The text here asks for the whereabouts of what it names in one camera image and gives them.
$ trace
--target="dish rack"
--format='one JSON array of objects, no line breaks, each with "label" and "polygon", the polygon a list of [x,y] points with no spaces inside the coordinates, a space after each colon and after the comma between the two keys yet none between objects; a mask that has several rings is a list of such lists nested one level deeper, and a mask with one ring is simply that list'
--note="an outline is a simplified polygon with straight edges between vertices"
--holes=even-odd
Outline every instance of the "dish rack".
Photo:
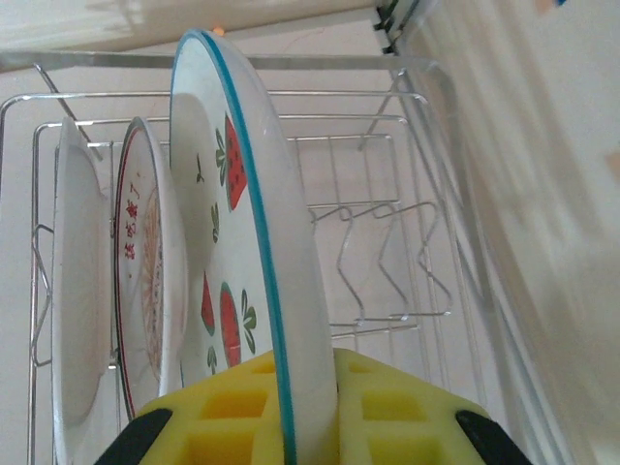
[{"label": "dish rack", "polygon": [[[26,449],[27,463],[47,463],[53,454],[51,360],[45,354],[57,128],[70,116],[98,156],[109,159],[113,211],[115,163],[133,116],[148,116],[168,153],[173,57],[5,52],[0,58],[0,71],[21,69],[20,78],[37,89],[0,107],[0,170],[3,160],[23,157],[28,142],[14,141],[13,128],[26,127],[32,148]],[[503,311],[508,303],[498,296],[501,283],[489,273],[454,93],[441,67],[398,56],[249,59],[269,89],[299,167],[334,346],[482,404],[537,462],[561,457],[557,425],[515,322]],[[0,206],[12,200],[6,176],[0,171]],[[120,431],[126,419],[112,346],[104,385],[114,391]]]}]

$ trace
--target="dish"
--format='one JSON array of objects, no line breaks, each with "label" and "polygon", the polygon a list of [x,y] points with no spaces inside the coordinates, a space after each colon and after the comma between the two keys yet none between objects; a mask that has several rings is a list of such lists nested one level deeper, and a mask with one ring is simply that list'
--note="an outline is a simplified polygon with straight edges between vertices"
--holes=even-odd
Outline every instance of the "dish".
[{"label": "dish", "polygon": [[116,330],[131,419],[150,400],[181,388],[187,305],[185,234],[170,169],[141,118],[127,129],[117,184]]},{"label": "dish", "polygon": [[[236,140],[227,138],[227,128]],[[238,310],[231,313],[243,322],[240,330],[252,329],[256,343],[251,354],[244,338],[241,359],[271,345],[274,350],[287,463],[334,462],[333,354],[300,179],[256,72],[240,52],[213,34],[190,31],[179,44],[172,72],[170,151],[190,259],[184,381],[191,384],[207,376],[210,361],[217,361],[219,369],[224,352],[217,333],[209,331],[218,327],[217,312],[199,331],[204,283],[211,297],[214,289],[219,293],[207,300],[214,308],[218,297],[222,302],[221,295],[230,290],[232,299],[241,301],[241,318]],[[239,216],[244,212],[240,226],[225,225],[237,211]],[[223,240],[232,245],[225,248],[222,243],[218,251],[216,245]],[[255,319],[243,314],[244,295],[246,312],[250,303],[256,309],[256,327]],[[208,354],[215,356],[209,360]]]},{"label": "dish", "polygon": [[109,202],[94,160],[74,122],[65,118],[58,150],[51,306],[54,444],[61,465],[76,456],[96,459],[109,440],[100,409],[110,355]]}]

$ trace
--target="ceramic plate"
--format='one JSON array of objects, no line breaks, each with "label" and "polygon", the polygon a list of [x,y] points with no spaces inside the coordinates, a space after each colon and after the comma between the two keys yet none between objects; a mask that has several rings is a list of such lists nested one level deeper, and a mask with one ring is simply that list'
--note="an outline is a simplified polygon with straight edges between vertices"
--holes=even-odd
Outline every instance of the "ceramic plate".
[{"label": "ceramic plate", "polygon": [[326,301],[277,114],[249,62],[202,31],[182,38],[171,92],[190,273],[184,382],[273,348],[287,463],[329,463],[337,394]]},{"label": "ceramic plate", "polygon": [[[73,121],[58,151],[52,259],[51,378],[59,464],[107,446],[102,376],[110,357],[109,200]],[[97,444],[99,438],[105,438]]]},{"label": "ceramic plate", "polygon": [[186,321],[185,234],[170,168],[146,121],[125,135],[116,191],[114,281],[123,387],[132,418],[181,388]]}]

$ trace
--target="green leaf design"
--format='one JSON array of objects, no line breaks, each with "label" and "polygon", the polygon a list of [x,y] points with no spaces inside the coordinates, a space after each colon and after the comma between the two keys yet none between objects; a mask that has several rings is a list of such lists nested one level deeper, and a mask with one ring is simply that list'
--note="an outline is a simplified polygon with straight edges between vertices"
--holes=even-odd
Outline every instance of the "green leaf design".
[{"label": "green leaf design", "polygon": [[217,243],[217,239],[220,235],[220,210],[217,206],[217,202],[211,205],[211,220],[213,221],[213,242]]},{"label": "green leaf design", "polygon": [[215,367],[217,366],[217,356],[215,355],[215,349],[213,346],[209,347],[206,354],[206,364],[211,368],[211,374],[215,374]]},{"label": "green leaf design", "polygon": [[215,130],[215,139],[217,140],[217,149],[215,150],[215,163],[220,169],[220,185],[224,185],[226,180],[226,150],[224,149],[224,140],[219,129]]},{"label": "green leaf design", "polygon": [[250,352],[252,352],[252,354],[255,354],[256,343],[254,342],[254,336],[252,335],[252,332],[249,331],[248,329],[245,330],[245,340],[248,342],[248,346],[250,347]]},{"label": "green leaf design", "polygon": [[241,315],[245,318],[245,312],[248,309],[248,293],[245,289],[241,291]]},{"label": "green leaf design", "polygon": [[256,310],[254,310],[254,307],[248,308],[247,312],[243,315],[243,327],[248,331],[250,329],[256,329]]}]

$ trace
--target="blue rim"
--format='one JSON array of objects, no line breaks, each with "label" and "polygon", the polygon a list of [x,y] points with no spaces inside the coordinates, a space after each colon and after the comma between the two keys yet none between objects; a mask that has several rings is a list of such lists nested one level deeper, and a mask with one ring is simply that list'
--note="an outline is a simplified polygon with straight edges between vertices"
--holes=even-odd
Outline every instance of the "blue rim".
[{"label": "blue rim", "polygon": [[222,55],[217,43],[209,36],[209,33],[199,29],[192,29],[185,33],[179,42],[174,57],[172,67],[172,83],[170,88],[170,165],[172,163],[172,99],[174,97],[174,77],[176,75],[176,65],[184,44],[196,39],[206,49],[218,77],[222,81],[226,101],[231,109],[231,118],[241,144],[241,158],[248,177],[248,190],[250,192],[250,202],[254,212],[254,221],[257,229],[257,239],[261,253],[261,265],[263,267],[264,288],[266,292],[267,305],[269,308],[269,325],[271,327],[271,341],[273,344],[273,355],[276,366],[276,379],[278,382],[278,397],[280,402],[280,420],[282,423],[282,433],[285,446],[285,463],[296,464],[295,447],[295,422],[293,412],[293,397],[291,393],[291,378],[289,374],[289,364],[286,351],[286,341],[284,325],[282,321],[282,307],[280,305],[280,294],[275,273],[275,266],[271,255],[271,245],[269,243],[269,230],[267,228],[266,215],[264,213],[263,196],[259,184],[259,178],[254,163],[254,155],[250,136],[243,118],[241,103],[234,88],[233,78],[226,66],[226,60]]}]

